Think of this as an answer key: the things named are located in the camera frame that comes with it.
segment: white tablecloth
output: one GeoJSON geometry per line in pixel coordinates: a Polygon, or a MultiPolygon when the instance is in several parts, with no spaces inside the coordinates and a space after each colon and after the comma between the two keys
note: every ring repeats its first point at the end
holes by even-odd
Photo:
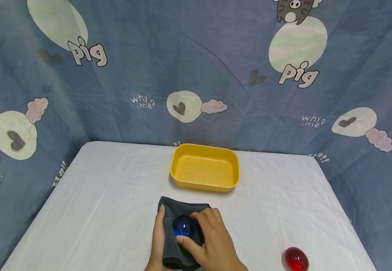
{"type": "Polygon", "coordinates": [[[316,160],[238,151],[241,182],[221,194],[177,187],[175,147],[91,142],[2,271],[141,271],[161,196],[219,208],[250,271],[283,271],[301,248],[310,271],[375,271],[316,160]]]}

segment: blue fabric backdrop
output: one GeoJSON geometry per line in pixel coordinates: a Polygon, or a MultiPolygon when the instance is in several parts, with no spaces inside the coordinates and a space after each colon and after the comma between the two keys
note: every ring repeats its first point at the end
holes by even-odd
{"type": "Polygon", "coordinates": [[[0,0],[0,267],[93,140],[312,155],[392,271],[392,0],[0,0]]]}

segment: white circle print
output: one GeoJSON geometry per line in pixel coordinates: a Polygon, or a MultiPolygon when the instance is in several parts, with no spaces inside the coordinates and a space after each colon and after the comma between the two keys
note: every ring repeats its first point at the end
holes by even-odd
{"type": "Polygon", "coordinates": [[[88,29],[79,12],[67,0],[27,0],[27,9],[39,29],[54,43],[70,51],[68,41],[88,42],[88,29]]]}
{"type": "Polygon", "coordinates": [[[268,59],[278,72],[283,72],[288,64],[298,68],[305,61],[310,67],[324,53],[327,39],[327,29],[315,17],[307,17],[299,25],[287,23],[273,37],[268,59]]]}
{"type": "Polygon", "coordinates": [[[201,114],[202,100],[194,92],[178,91],[167,97],[169,113],[180,122],[188,123],[196,120],[201,114]]]}
{"type": "Polygon", "coordinates": [[[333,124],[332,131],[347,137],[361,137],[374,128],[377,114],[368,107],[359,107],[341,115],[333,124]]]}
{"type": "Polygon", "coordinates": [[[36,128],[25,114],[6,111],[0,114],[0,150],[16,160],[30,158],[36,151],[36,128]]]}

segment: pink cloud print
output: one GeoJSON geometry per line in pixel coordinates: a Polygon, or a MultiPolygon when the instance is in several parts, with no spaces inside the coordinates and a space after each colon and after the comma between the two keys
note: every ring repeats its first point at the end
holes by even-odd
{"type": "Polygon", "coordinates": [[[26,117],[31,123],[38,122],[44,115],[44,111],[47,109],[49,101],[46,98],[35,98],[33,101],[27,103],[26,117]]]}
{"type": "Polygon", "coordinates": [[[228,105],[221,100],[211,99],[207,103],[202,103],[201,111],[207,114],[219,113],[228,109],[228,105]]]}
{"type": "Polygon", "coordinates": [[[369,142],[380,151],[389,152],[392,150],[392,138],[387,136],[386,131],[380,131],[377,128],[372,128],[366,132],[366,137],[369,142]]]}

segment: fingernail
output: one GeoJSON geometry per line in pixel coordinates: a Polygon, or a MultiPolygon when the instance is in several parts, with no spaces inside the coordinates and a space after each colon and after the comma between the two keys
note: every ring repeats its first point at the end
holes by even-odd
{"type": "Polygon", "coordinates": [[[184,241],[184,238],[182,236],[177,236],[177,237],[175,237],[175,239],[176,239],[176,242],[179,243],[180,245],[184,241]]]}

